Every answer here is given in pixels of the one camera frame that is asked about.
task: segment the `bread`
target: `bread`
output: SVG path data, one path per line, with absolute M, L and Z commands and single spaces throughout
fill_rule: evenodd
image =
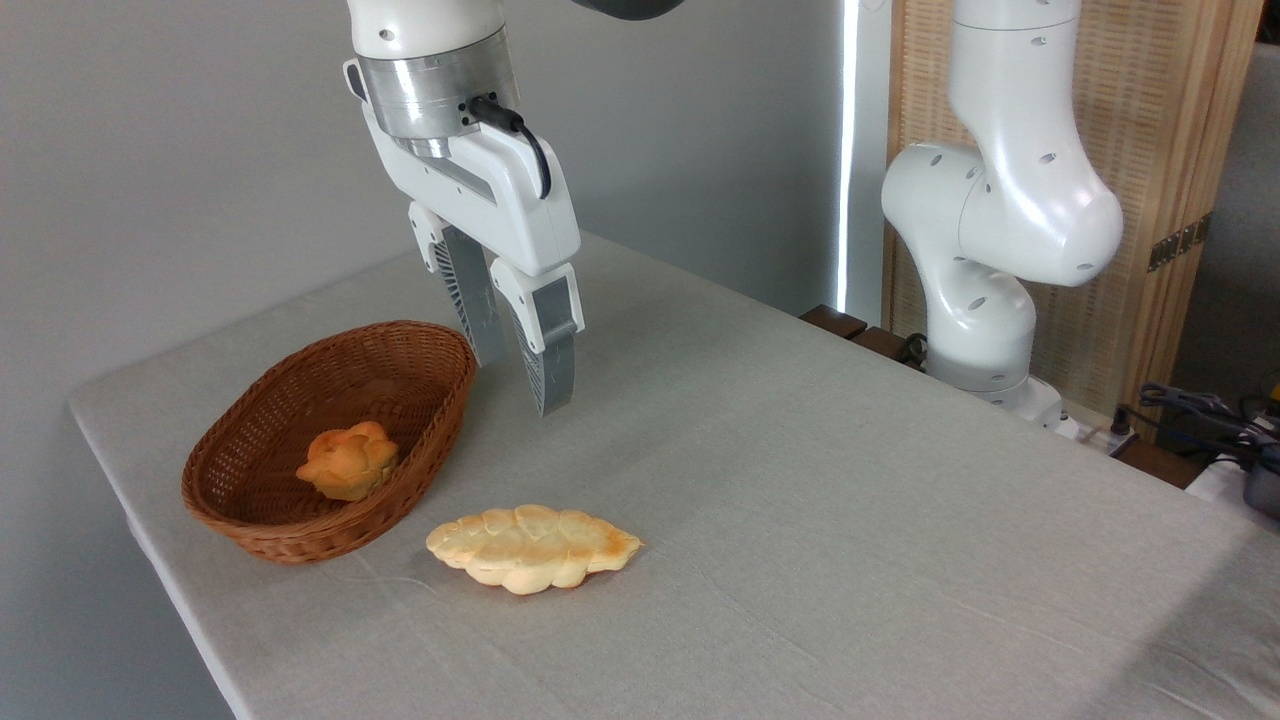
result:
M 366 420 L 316 436 L 297 475 L 325 497 L 361 500 L 390 477 L 398 450 L 380 424 Z
M 576 588 L 588 573 L 621 570 L 641 544 L 640 538 L 580 510 L 557 512 L 541 505 L 485 510 L 445 523 L 426 537 L 426 548 L 449 568 L 516 594 L 550 585 Z

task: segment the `electrical cable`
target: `electrical cable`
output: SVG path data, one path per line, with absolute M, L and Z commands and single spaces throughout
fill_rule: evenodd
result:
M 552 193 L 550 163 L 547 161 L 547 154 L 543 151 L 543 143 L 538 141 L 538 137 L 525 124 L 525 118 L 522 118 L 520 113 L 499 105 L 492 92 L 489 94 L 489 97 L 472 97 L 471 102 L 467 104 L 467 110 L 470 110 L 470 113 L 481 123 L 490 124 L 509 133 L 520 135 L 529 142 L 530 147 L 534 150 L 534 159 L 538 161 L 538 176 L 541 178 L 543 184 L 538 199 L 547 200 L 547 196 Z
M 1249 461 L 1252 464 L 1262 465 L 1263 468 L 1266 468 L 1267 470 L 1270 470 L 1272 473 L 1280 473 L 1280 466 L 1274 465 L 1271 462 L 1271 460 L 1268 460 L 1261 451 L 1254 450 L 1256 445 L 1253 445 L 1252 442 L 1248 443 L 1247 448 L 1245 448 L 1245 447 L 1242 447 L 1240 445 L 1226 445 L 1226 443 L 1221 443 L 1221 442 L 1216 442 L 1216 441 L 1211 441 L 1211 439 L 1198 438 L 1196 436 L 1187 434 L 1187 433 L 1179 430 L 1178 428 L 1172 428 L 1172 427 L 1170 427 L 1170 425 L 1167 425 L 1165 423 L 1161 423 L 1160 420 L 1152 420 L 1151 418 L 1147 418 L 1146 415 L 1139 414 L 1137 410 L 1134 410 L 1129 405 L 1117 405 L 1116 410 L 1124 410 L 1128 414 L 1129 419 L 1132 419 L 1132 420 L 1140 420 L 1140 421 L 1143 421 L 1143 423 L 1146 423 L 1148 425 L 1155 427 L 1156 429 L 1158 429 L 1161 432 L 1169 433 L 1170 436 L 1172 436 L 1172 437 L 1175 437 L 1175 438 L 1178 438 L 1178 439 L 1180 439 L 1183 442 L 1189 442 L 1192 445 L 1198 445 L 1198 446 L 1201 446 L 1201 447 L 1203 447 L 1206 450 L 1217 451 L 1221 455 L 1229 455 L 1229 456 L 1236 457 L 1239 460 L 1247 460 L 1247 461 Z
M 902 350 L 899 352 L 899 363 L 915 363 L 924 366 L 924 357 L 928 355 L 929 338 L 924 333 L 911 333 L 906 336 Z
M 1193 415 L 1199 420 L 1234 434 L 1267 436 L 1280 441 L 1280 433 L 1231 411 L 1222 398 L 1207 392 L 1187 392 L 1161 383 L 1146 383 L 1138 389 L 1138 402 L 1143 407 L 1169 407 L 1181 414 Z

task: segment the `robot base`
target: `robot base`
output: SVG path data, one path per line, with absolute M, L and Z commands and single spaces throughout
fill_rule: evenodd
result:
M 1068 439 L 1075 439 L 1080 432 L 1079 423 L 1069 418 L 1064 410 L 1062 396 L 1053 389 L 1053 386 L 1039 378 L 1028 375 L 1027 379 L 1009 389 L 970 392 L 970 395 L 1004 407 L 1014 415 L 1053 430 Z

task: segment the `wicker basket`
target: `wicker basket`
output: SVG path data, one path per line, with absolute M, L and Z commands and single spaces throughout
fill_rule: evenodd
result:
M 337 557 L 417 505 L 462 428 L 476 361 L 454 331 L 407 320 L 315 342 L 266 372 L 201 438 L 182 497 L 201 523 L 283 564 Z M 294 477 L 324 430 L 378 420 L 401 464 L 356 502 Z

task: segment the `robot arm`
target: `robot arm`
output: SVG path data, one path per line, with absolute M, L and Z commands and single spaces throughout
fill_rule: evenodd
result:
M 1071 110 L 1079 13 L 956 0 L 948 99 L 978 147 L 913 145 L 882 193 L 924 286 L 929 374 L 1050 428 L 1061 397 L 1029 375 L 1036 307 L 1018 278 L 1083 284 L 1123 229 Z
M 573 0 L 649 19 L 682 0 Z M 412 199 L 410 223 L 443 275 L 481 365 L 506 354 L 494 288 L 516 320 L 545 415 L 573 389 L 585 328 L 570 258 L 581 238 L 556 152 L 520 101 L 499 0 L 347 0 L 357 58 L 344 67 L 379 158 Z M 494 256 L 485 266 L 485 251 Z

